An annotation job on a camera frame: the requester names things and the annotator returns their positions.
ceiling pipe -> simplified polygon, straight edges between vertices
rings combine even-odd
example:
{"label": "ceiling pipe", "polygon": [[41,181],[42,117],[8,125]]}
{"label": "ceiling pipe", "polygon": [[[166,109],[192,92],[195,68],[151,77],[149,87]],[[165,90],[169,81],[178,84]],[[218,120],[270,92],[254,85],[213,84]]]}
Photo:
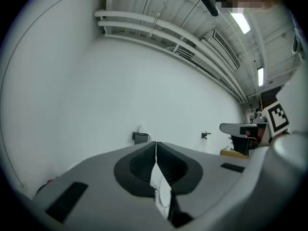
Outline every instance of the ceiling pipe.
{"label": "ceiling pipe", "polygon": [[248,17],[248,20],[250,22],[250,27],[255,35],[256,42],[258,45],[259,53],[260,53],[260,60],[261,60],[261,66],[264,68],[264,84],[265,88],[267,87],[267,81],[268,81],[268,61],[267,61],[267,55],[266,55],[266,49],[265,44],[263,40],[263,35],[260,30],[259,24],[257,22],[257,19],[255,18],[254,14],[252,12],[245,14]]}
{"label": "ceiling pipe", "polygon": [[[127,27],[127,28],[131,28],[131,29],[136,29],[136,30],[144,31],[144,32],[147,32],[147,33],[151,32],[151,28],[150,27],[142,26],[142,25],[138,25],[138,24],[127,23],[127,22],[99,21],[98,25],[99,26]],[[232,86],[232,88],[236,91],[236,93],[241,97],[240,92],[236,89],[236,87],[229,80],[229,78],[221,71],[221,69],[219,67],[217,67],[210,59],[208,59],[206,56],[204,56],[201,52],[199,52],[198,50],[196,50],[194,47],[190,46],[189,44],[183,42],[182,40],[180,40],[180,39],[178,39],[178,38],[176,38],[176,37],[174,37],[174,36],[172,36],[172,35],[170,35],[168,33],[165,33],[163,31],[159,31],[159,30],[154,29],[153,30],[153,34],[155,34],[155,35],[157,35],[159,37],[168,39],[168,40],[170,40],[172,42],[175,42],[176,44],[179,44],[180,46],[188,49],[189,51],[191,51],[192,53],[197,55],[202,61],[207,63],[212,69],[214,69],[219,75],[221,75]]]}
{"label": "ceiling pipe", "polygon": [[219,52],[209,43],[207,42],[204,38],[201,40],[201,42],[207,46],[217,57],[219,57],[220,60],[223,61],[223,63],[227,66],[227,68],[231,71],[232,68],[229,63],[219,54]]}
{"label": "ceiling pipe", "polygon": [[[155,18],[153,18],[153,17],[147,16],[147,15],[143,15],[143,14],[138,14],[138,13],[124,12],[124,11],[103,11],[103,10],[99,10],[99,11],[96,11],[94,13],[94,15],[96,17],[101,17],[101,16],[127,17],[127,18],[132,18],[132,19],[137,19],[137,20],[143,20],[143,21],[146,21],[146,22],[149,22],[149,23],[154,23],[155,22]],[[239,83],[236,81],[236,79],[233,76],[233,74],[231,73],[231,71],[227,68],[227,66],[206,45],[204,45],[202,42],[200,42],[197,37],[195,37],[193,34],[189,33],[188,31],[186,31],[185,29],[183,29],[183,28],[181,28],[179,26],[176,26],[176,25],[174,25],[174,24],[172,24],[170,22],[166,22],[166,21],[162,21],[160,19],[157,19],[155,24],[159,25],[161,27],[167,28],[167,29],[169,29],[169,30],[171,30],[173,32],[176,32],[177,34],[183,36],[184,38],[186,38],[189,41],[193,42],[200,49],[202,49],[206,53],[207,57],[213,59],[219,65],[219,67],[222,68],[225,71],[225,73],[231,78],[232,82],[236,85],[237,89],[240,91],[240,93],[241,93],[240,96],[245,101],[247,101],[247,97],[244,94],[244,91],[240,87]]]}
{"label": "ceiling pipe", "polygon": [[131,38],[131,37],[127,37],[127,36],[123,36],[123,35],[115,35],[115,34],[107,34],[107,35],[104,35],[105,37],[108,37],[108,38],[117,38],[117,39],[125,39],[125,40],[129,40],[129,41],[133,41],[133,42],[136,42],[136,43],[140,43],[140,44],[144,44],[144,45],[147,45],[147,46],[150,46],[152,48],[155,48],[157,50],[160,50],[160,51],[164,51],[168,54],[171,54],[173,55],[174,57],[177,57],[179,58],[180,60],[183,60],[185,61],[187,64],[191,65],[192,67],[196,68],[198,71],[202,72],[203,74],[205,74],[207,77],[209,77],[211,80],[213,80],[214,82],[216,82],[217,84],[219,84],[221,87],[223,87],[227,92],[229,92],[230,94],[232,94],[239,102],[241,101],[240,98],[238,96],[236,96],[231,90],[229,90],[228,88],[226,88],[222,83],[220,83],[218,80],[216,80],[215,78],[213,78],[210,74],[208,74],[205,70],[203,70],[202,68],[196,66],[195,64],[193,64],[192,62],[188,61],[187,59],[185,59],[184,57],[181,57],[179,56],[178,54],[176,53],[173,53],[172,51],[169,51],[167,49],[164,49],[160,46],[157,46],[157,45],[154,45],[154,44],[151,44],[149,42],[146,42],[146,41],[143,41],[143,40],[140,40],[140,39],[136,39],[136,38]]}

metal bracket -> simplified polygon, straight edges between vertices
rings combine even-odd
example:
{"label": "metal bracket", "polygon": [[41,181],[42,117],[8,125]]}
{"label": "metal bracket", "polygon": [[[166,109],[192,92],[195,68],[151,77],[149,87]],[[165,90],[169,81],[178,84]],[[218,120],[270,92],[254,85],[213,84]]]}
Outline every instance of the metal bracket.
{"label": "metal bracket", "polygon": [[[100,16],[101,21],[107,21],[105,16]],[[105,30],[105,34],[109,34],[108,28],[106,26],[103,26]]]}
{"label": "metal bracket", "polygon": [[147,133],[138,133],[133,132],[132,140],[135,141],[135,144],[145,143],[148,141],[149,134]]}
{"label": "metal bracket", "polygon": [[150,34],[149,34],[150,37],[152,37],[153,31],[154,31],[154,27],[155,27],[155,25],[156,25],[156,22],[157,22],[159,16],[160,16],[160,13],[157,13],[157,14],[156,14],[156,17],[155,17],[155,20],[154,20],[154,22],[153,22],[153,27],[151,27],[151,31],[150,31]]}
{"label": "metal bracket", "polygon": [[201,133],[201,139],[206,139],[207,140],[207,135],[208,134],[211,134],[211,133],[208,133],[208,132],[205,132],[205,133]]}

ceiling beam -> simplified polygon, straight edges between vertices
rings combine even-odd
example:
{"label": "ceiling beam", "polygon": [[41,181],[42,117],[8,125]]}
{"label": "ceiling beam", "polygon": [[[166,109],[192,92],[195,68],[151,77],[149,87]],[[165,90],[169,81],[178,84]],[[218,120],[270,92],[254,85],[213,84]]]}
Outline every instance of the ceiling beam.
{"label": "ceiling beam", "polygon": [[[168,22],[165,22],[166,25],[164,26],[163,25],[163,21],[161,21],[161,26],[164,26],[164,27],[168,27],[168,26],[171,26],[172,24],[171,23],[168,23]],[[117,22],[117,21],[99,21],[98,22],[98,25],[99,26],[118,26],[118,27],[128,27],[128,28],[131,28],[131,29],[136,29],[136,30],[139,30],[139,31],[143,31],[143,32],[147,32],[147,33],[150,33],[151,31],[151,28],[150,27],[147,27],[147,26],[142,26],[142,25],[138,25],[138,24],[131,24],[131,23],[126,23],[126,22]],[[185,37],[185,32],[188,33],[187,31],[183,30],[182,28],[179,28],[179,30],[182,30],[182,34],[184,34],[183,36]],[[214,71],[216,71],[220,76],[222,76],[229,84],[230,86],[236,91],[236,93],[242,97],[241,93],[240,92],[243,92],[242,88],[238,85],[237,81],[235,81],[235,85],[237,86],[237,88],[235,87],[235,85],[232,83],[232,81],[228,78],[230,77],[231,79],[234,79],[233,75],[225,75],[222,70],[216,65],[214,64],[209,58],[207,58],[205,55],[203,55],[201,52],[199,52],[198,50],[196,50],[194,47],[188,45],[187,43],[184,43],[182,40],[174,37],[174,36],[171,36],[170,34],[168,33],[165,33],[165,32],[162,32],[162,31],[159,31],[159,30],[156,30],[154,29],[153,30],[153,34],[159,36],[159,37],[162,37],[162,38],[165,38],[165,39],[168,39],[170,41],[173,41],[177,44],[179,44],[180,46],[188,49],[189,51],[191,51],[192,53],[194,53],[197,57],[199,57],[202,61],[204,61],[211,69],[213,69]],[[205,49],[205,45],[202,44],[201,46],[201,49]]]}
{"label": "ceiling beam", "polygon": [[[128,17],[128,18],[133,18],[133,19],[138,19],[138,20],[143,20],[146,22],[150,22],[153,23],[155,18],[147,16],[147,15],[142,15],[142,14],[137,14],[137,13],[129,13],[129,12],[124,12],[124,11],[96,11],[94,13],[95,16],[100,17],[100,16],[112,16],[112,17]],[[99,26],[106,26],[108,23],[106,22],[98,22]],[[201,54],[201,57],[205,57],[206,60],[205,62],[210,62],[209,65],[212,65],[213,69],[218,68],[218,70],[221,72],[221,68],[227,73],[228,77],[231,78],[232,82],[236,85],[237,88],[235,88],[233,86],[233,84],[231,84],[231,86],[237,91],[240,91],[240,96],[243,97],[244,100],[247,100],[246,95],[244,94],[242,88],[240,87],[239,83],[236,81],[235,77],[233,76],[233,74],[230,72],[230,70],[227,68],[227,66],[208,48],[206,47],[202,42],[199,41],[198,38],[196,38],[193,34],[189,33],[188,31],[186,31],[185,29],[174,25],[170,22],[166,22],[166,21],[162,21],[162,20],[157,20],[156,22],[157,25],[167,28],[181,36],[184,36],[184,38],[188,39],[189,41],[191,41],[192,43],[194,43],[196,46],[198,46],[199,48],[202,49],[202,51],[204,51],[205,55],[203,53],[200,53],[199,51],[197,51],[195,48],[189,46],[191,48],[191,52],[197,51],[197,55]],[[154,29],[154,34],[158,35],[159,37],[162,37],[160,34],[163,34],[163,38],[168,39],[170,41],[173,41],[175,43],[179,42],[178,44],[182,46],[182,44],[184,43],[183,41],[179,40],[178,38],[175,37],[170,37],[169,34],[164,33],[162,31],[157,31]]]}
{"label": "ceiling beam", "polygon": [[266,88],[267,80],[268,80],[268,59],[266,55],[263,35],[261,33],[257,19],[255,18],[255,15],[252,12],[246,13],[245,15],[247,15],[248,20],[250,21],[249,23],[250,28],[252,30],[252,33],[255,35],[256,42],[259,48],[260,62],[261,62],[261,66],[264,68],[264,88]]}

black panel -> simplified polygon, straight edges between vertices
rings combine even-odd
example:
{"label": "black panel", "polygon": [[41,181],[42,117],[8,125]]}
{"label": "black panel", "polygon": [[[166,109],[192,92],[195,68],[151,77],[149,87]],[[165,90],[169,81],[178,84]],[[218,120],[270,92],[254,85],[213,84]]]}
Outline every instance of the black panel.
{"label": "black panel", "polygon": [[156,142],[122,157],[114,167],[116,181],[130,194],[139,197],[154,197],[150,179],[155,165]]}
{"label": "black panel", "polygon": [[203,176],[201,165],[190,157],[157,143],[157,164],[175,195],[191,193]]}
{"label": "black panel", "polygon": [[134,157],[129,163],[131,173],[138,179],[150,183],[151,174],[155,165],[155,146],[151,146],[143,153]]}
{"label": "black panel", "polygon": [[228,164],[228,163],[224,163],[224,164],[222,164],[220,166],[224,167],[224,168],[227,168],[229,170],[232,170],[232,171],[239,172],[239,173],[242,173],[244,171],[244,169],[245,169],[245,167],[237,166],[237,165],[234,165],[234,164]]}
{"label": "black panel", "polygon": [[65,192],[46,210],[46,213],[58,222],[63,223],[81,198],[88,185],[74,182]]}
{"label": "black panel", "polygon": [[246,135],[246,127],[240,127],[240,134]]}
{"label": "black panel", "polygon": [[133,132],[132,140],[135,141],[135,144],[146,143],[148,141],[149,134],[147,133],[138,133]]}
{"label": "black panel", "polygon": [[188,213],[181,211],[176,196],[173,192],[171,192],[168,220],[176,228],[183,226],[193,220],[193,218]]}
{"label": "black panel", "polygon": [[234,146],[234,150],[239,152],[243,155],[248,155],[248,139],[247,138],[239,138],[236,136],[231,135],[232,143]]}

light fixture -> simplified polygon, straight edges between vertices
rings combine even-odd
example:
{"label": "light fixture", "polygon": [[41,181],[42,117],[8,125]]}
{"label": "light fixture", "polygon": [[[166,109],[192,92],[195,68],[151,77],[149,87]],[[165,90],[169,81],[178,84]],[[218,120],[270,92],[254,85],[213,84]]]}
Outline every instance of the light fixture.
{"label": "light fixture", "polygon": [[259,86],[263,86],[264,81],[264,68],[258,68],[258,79],[259,79]]}
{"label": "light fixture", "polygon": [[250,26],[242,13],[231,13],[244,34],[250,31]]}

